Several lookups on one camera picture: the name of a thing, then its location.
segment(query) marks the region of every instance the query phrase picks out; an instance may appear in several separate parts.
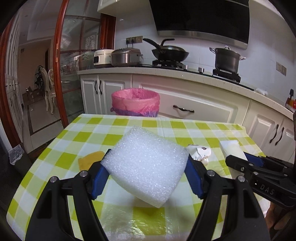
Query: tile floor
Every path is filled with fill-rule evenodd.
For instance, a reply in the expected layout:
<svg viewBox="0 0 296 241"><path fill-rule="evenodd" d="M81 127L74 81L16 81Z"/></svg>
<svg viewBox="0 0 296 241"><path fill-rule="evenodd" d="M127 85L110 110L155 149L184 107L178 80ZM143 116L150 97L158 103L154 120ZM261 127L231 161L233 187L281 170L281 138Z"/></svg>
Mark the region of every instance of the tile floor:
<svg viewBox="0 0 296 241"><path fill-rule="evenodd" d="M46 111L45 100L40 100L24 108L23 143L27 153L55 138L64 128L55 101L54 114Z"/></svg>

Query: silver bolt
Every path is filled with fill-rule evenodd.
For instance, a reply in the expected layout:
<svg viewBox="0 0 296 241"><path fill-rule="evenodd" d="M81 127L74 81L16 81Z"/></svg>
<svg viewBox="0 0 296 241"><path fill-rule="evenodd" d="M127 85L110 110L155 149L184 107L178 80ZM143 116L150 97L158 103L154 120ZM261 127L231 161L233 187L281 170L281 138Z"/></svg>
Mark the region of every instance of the silver bolt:
<svg viewBox="0 0 296 241"><path fill-rule="evenodd" d="M246 180L243 176L238 176L237 179L242 183Z"/></svg>
<svg viewBox="0 0 296 241"><path fill-rule="evenodd" d="M215 172L214 172L213 170L208 170L208 171L207 171L207 174L208 174L210 177L215 176Z"/></svg>
<svg viewBox="0 0 296 241"><path fill-rule="evenodd" d="M87 174L88 174L87 171L81 171L81 172L79 173L79 175L80 175L81 177L86 177Z"/></svg>
<svg viewBox="0 0 296 241"><path fill-rule="evenodd" d="M57 181L57 177L56 176L53 176L50 178L50 182L51 183L55 183Z"/></svg>

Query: wall socket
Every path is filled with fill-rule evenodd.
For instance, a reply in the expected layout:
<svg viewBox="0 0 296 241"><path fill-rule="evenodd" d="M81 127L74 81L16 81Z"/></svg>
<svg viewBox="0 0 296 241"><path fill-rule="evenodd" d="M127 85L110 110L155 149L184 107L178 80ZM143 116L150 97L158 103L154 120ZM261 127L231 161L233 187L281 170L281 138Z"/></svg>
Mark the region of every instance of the wall socket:
<svg viewBox="0 0 296 241"><path fill-rule="evenodd" d="M276 62L276 70L282 73L284 76L287 76L287 68L279 62Z"/></svg>
<svg viewBox="0 0 296 241"><path fill-rule="evenodd" d="M138 44L143 42L143 36L136 36L136 37L130 37L126 38L126 44Z"/></svg>

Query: table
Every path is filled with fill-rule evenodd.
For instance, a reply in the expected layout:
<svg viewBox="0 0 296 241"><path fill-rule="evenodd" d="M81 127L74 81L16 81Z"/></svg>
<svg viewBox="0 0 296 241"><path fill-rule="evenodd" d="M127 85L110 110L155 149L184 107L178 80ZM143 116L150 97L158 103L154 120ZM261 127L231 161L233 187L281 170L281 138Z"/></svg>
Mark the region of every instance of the table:
<svg viewBox="0 0 296 241"><path fill-rule="evenodd" d="M37 200L51 176L74 177L79 172L78 159L92 152L112 148L132 127L141 126L182 146L209 146L212 154L207 169L231 177L219 148L219 141L237 139L241 149L253 155L264 155L245 128L237 124L203 122L170 118L81 114L68 125L34 162L18 187L7 213L7 221L22 239ZM257 196L263 211L268 201ZM74 202L68 197L74 234L82 239ZM157 209L122 189L111 177L104 192L93 201L96 213L110 240L186 240L200 210L202 200L190 189L185 174L173 195ZM223 196L214 237L219 237L226 210Z"/></svg>

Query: blue gripper pad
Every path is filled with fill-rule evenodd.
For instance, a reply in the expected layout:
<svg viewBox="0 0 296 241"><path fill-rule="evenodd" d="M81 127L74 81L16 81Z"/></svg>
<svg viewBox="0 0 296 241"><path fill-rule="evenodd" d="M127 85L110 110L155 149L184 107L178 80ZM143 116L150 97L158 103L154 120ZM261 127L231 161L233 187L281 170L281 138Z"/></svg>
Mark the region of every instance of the blue gripper pad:
<svg viewBox="0 0 296 241"><path fill-rule="evenodd" d="M257 167L263 167L264 163L260 157L257 157L245 152L244 154L250 163L254 164Z"/></svg>
<svg viewBox="0 0 296 241"><path fill-rule="evenodd" d="M197 195L200 199L203 198L204 192L202 190L202 180L200 176L198 175L197 171L195 170L195 167L193 165L193 160L188 158L187 164L185 167L185 175L187 177L187 180L189 182L189 185L191 187L192 192Z"/></svg>
<svg viewBox="0 0 296 241"><path fill-rule="evenodd" d="M91 193L91 197L93 199L96 199L97 196L102 194L104 187L106 185L106 182L108 180L108 177L109 177L109 172L106 170L105 167L101 165L101 168L99 169L93 182L93 190Z"/></svg>

